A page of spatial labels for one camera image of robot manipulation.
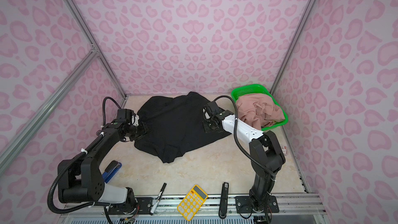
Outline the black shirt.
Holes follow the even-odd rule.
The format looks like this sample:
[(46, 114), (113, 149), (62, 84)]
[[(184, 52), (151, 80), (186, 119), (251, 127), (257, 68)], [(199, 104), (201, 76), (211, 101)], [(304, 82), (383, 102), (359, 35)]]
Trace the black shirt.
[(223, 129), (205, 132), (203, 107), (209, 102), (196, 92), (175, 98), (151, 97), (137, 113), (139, 126), (147, 133), (134, 141), (135, 148), (172, 163), (189, 151), (231, 135)]

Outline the pink garment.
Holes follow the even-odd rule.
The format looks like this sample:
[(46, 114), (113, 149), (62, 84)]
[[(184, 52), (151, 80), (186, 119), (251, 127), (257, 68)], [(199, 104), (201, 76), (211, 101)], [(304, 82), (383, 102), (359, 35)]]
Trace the pink garment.
[(236, 106), (239, 119), (258, 130), (286, 120), (281, 107), (267, 94), (242, 95), (236, 101)]

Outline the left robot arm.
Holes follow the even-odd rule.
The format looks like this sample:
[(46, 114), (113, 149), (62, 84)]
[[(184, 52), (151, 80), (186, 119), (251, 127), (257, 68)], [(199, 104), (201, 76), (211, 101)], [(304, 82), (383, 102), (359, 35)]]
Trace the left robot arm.
[(133, 189), (109, 185), (103, 179), (100, 164), (118, 143), (140, 139), (146, 128), (125, 121), (114, 121), (98, 131), (96, 139), (74, 158), (58, 165), (58, 175), (47, 197), (49, 209), (67, 214), (82, 208), (102, 206), (115, 209), (119, 214), (135, 214), (138, 203)]

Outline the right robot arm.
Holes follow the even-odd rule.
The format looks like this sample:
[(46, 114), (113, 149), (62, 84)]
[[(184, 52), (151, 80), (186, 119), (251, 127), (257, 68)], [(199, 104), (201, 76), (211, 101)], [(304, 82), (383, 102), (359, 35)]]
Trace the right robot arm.
[(203, 110), (205, 131), (226, 131), (233, 135), (239, 150), (251, 161), (255, 181), (249, 191), (252, 209), (267, 209), (276, 175), (286, 159), (276, 135), (262, 132), (244, 123), (230, 111), (208, 113)]

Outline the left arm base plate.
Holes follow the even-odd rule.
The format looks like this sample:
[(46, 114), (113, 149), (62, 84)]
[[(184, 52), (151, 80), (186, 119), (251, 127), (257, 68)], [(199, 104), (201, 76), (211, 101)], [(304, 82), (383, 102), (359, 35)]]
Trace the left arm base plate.
[(138, 197), (136, 198), (137, 205), (135, 208), (128, 208), (126, 206), (111, 205), (108, 213), (110, 215), (149, 215), (152, 209), (152, 197)]

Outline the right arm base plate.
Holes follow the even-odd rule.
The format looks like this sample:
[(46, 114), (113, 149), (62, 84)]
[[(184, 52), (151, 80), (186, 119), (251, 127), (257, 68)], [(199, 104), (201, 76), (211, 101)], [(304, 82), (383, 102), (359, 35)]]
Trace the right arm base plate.
[(269, 214), (279, 213), (280, 209), (275, 196), (269, 196), (267, 205), (260, 209), (255, 210), (255, 204), (249, 196), (236, 196), (235, 198), (236, 211), (239, 214), (254, 214), (254, 213), (264, 213), (267, 208)]

